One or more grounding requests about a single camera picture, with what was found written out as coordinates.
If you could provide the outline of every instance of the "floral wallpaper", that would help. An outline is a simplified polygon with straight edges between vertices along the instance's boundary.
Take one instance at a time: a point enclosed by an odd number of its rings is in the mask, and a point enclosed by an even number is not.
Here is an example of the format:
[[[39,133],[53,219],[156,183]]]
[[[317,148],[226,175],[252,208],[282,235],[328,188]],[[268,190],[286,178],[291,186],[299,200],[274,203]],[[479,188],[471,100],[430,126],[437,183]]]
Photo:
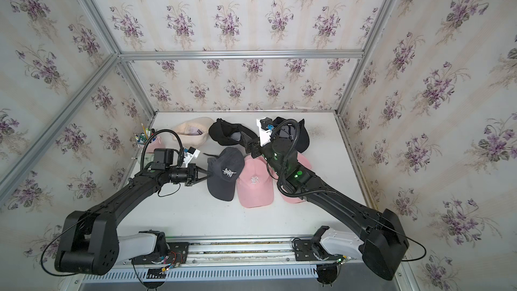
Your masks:
[[[517,0],[398,0],[343,121],[422,290],[517,289],[516,92]]]
[[[336,109],[356,63],[356,59],[247,59],[129,65],[154,108],[174,112]]]
[[[0,177],[107,50],[77,0],[0,0]]]
[[[122,50],[360,49],[383,0],[96,0]]]
[[[23,133],[15,129],[9,112],[2,111],[8,124],[2,133],[8,139]],[[23,282],[5,278],[6,288],[59,288],[62,279],[39,267],[41,252],[61,232],[69,213],[86,210],[120,188],[136,154],[132,138],[141,132],[142,122],[148,119],[114,69],[0,208],[0,252],[16,259],[2,275],[25,270],[33,277]],[[44,256],[51,271],[56,251],[52,245]]]

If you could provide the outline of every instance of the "white table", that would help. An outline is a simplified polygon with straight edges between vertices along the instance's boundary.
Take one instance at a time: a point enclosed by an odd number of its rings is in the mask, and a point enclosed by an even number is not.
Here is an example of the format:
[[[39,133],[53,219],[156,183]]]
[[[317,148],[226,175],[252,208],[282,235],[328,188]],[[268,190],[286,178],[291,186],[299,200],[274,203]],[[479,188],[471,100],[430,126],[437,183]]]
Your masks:
[[[197,117],[210,117],[214,121],[221,118],[230,123],[241,123],[258,133],[257,118],[280,116],[300,121],[305,119],[310,145],[303,154],[312,164],[312,170],[327,184],[365,205],[359,183],[348,158],[333,113],[300,112],[198,112],[198,113],[158,113],[153,128],[172,129],[174,126]],[[161,134],[167,148],[178,148],[171,134]],[[244,154],[244,148],[236,145]],[[208,154],[219,154],[224,146],[210,137],[199,150]],[[200,154],[196,165],[206,169],[207,156]],[[131,177],[139,171],[135,166]],[[166,184],[161,194],[175,191],[178,185]],[[336,230],[348,228],[320,207],[302,202],[289,204],[275,188],[272,204],[258,208],[244,208],[239,203],[237,192],[231,202],[218,200],[210,195],[206,182],[191,187],[182,184],[180,190],[168,197],[154,194],[142,201],[119,224],[119,236],[136,234],[139,230],[159,230],[165,236],[300,236],[313,235],[322,225]]]

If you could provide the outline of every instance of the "pink cup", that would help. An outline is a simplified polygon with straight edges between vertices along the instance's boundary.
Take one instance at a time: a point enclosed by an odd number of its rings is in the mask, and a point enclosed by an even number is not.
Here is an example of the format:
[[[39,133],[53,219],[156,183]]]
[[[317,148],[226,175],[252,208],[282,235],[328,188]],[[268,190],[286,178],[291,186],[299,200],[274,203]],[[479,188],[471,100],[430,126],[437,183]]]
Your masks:
[[[147,148],[145,149],[146,153],[153,153],[156,148],[164,148],[165,145],[161,141],[160,137],[157,136],[155,141],[151,142],[149,145],[147,145]]]

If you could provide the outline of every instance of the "embroidered logo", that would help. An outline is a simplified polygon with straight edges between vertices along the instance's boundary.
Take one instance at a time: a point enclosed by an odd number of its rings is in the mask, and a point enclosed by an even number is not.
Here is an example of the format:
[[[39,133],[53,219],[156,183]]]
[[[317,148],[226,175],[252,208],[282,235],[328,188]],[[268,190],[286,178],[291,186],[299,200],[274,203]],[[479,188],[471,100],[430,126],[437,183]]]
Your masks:
[[[226,174],[229,178],[232,177],[232,175],[236,174],[237,172],[232,172],[232,170],[228,170],[228,168],[223,170],[223,174]]]

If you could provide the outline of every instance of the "navy baseball cap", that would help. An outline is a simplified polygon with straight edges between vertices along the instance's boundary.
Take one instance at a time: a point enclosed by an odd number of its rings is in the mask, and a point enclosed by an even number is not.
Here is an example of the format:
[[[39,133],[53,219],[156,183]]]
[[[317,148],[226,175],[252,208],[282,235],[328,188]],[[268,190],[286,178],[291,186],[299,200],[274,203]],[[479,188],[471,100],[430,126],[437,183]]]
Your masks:
[[[235,182],[244,168],[244,156],[235,147],[226,147],[217,158],[208,159],[208,171],[214,175],[207,179],[208,191],[223,201],[232,201]]]

